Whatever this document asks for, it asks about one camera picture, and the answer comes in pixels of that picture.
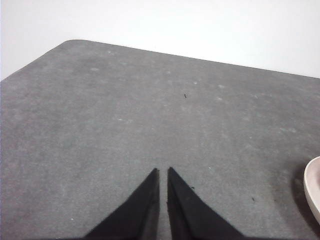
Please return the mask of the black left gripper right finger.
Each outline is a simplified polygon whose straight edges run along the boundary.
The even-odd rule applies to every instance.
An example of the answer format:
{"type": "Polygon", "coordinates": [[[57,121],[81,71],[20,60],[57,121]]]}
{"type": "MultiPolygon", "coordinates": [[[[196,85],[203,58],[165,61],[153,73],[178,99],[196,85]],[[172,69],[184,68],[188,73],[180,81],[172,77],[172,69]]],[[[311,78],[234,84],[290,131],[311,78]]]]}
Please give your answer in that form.
{"type": "Polygon", "coordinates": [[[167,171],[167,209],[173,240],[257,240],[212,210],[173,167],[167,171]]]}

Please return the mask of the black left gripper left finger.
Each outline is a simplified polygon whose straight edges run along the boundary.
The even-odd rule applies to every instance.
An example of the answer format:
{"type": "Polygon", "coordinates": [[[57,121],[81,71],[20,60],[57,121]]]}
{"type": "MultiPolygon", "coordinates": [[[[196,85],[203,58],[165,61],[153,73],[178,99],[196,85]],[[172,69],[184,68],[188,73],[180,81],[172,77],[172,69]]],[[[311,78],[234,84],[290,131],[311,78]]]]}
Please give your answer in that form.
{"type": "Polygon", "coordinates": [[[155,240],[160,214],[160,171],[154,168],[125,202],[78,240],[155,240]]]}

